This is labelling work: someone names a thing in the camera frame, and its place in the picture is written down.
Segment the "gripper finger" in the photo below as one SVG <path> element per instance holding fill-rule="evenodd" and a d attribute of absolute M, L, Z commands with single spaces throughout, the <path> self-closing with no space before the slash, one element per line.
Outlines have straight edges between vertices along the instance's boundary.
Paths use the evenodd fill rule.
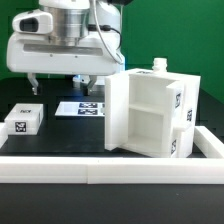
<path fill-rule="evenodd" d="M 92 91 L 92 88 L 93 88 L 93 86 L 95 85 L 95 83 L 97 81 L 97 76 L 91 75 L 91 76 L 89 76 L 89 78 L 90 78 L 90 80 L 89 80 L 89 82 L 87 84 L 87 87 L 86 87 L 86 89 L 87 89 L 86 90 L 87 96 L 90 95 L 90 93 Z"/>
<path fill-rule="evenodd" d="M 27 74 L 28 81 L 30 82 L 32 86 L 32 92 L 34 95 L 39 95 L 40 94 L 40 86 L 39 82 L 37 80 L 36 74 L 35 73 L 28 73 Z"/>

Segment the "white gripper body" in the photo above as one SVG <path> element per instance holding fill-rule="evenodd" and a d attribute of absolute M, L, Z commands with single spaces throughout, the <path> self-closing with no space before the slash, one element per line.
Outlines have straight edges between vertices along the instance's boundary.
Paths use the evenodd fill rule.
<path fill-rule="evenodd" d="M 124 69 L 116 9 L 37 9 L 14 17 L 7 67 L 13 72 L 105 76 Z"/>

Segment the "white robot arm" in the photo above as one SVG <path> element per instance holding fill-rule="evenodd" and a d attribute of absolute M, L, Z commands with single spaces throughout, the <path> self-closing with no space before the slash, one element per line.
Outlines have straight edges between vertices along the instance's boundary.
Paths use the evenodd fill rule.
<path fill-rule="evenodd" d="M 38 91 L 38 74 L 77 75 L 91 91 L 125 69 L 122 11 L 133 0 L 39 0 L 12 21 L 7 67 L 25 73 Z"/>

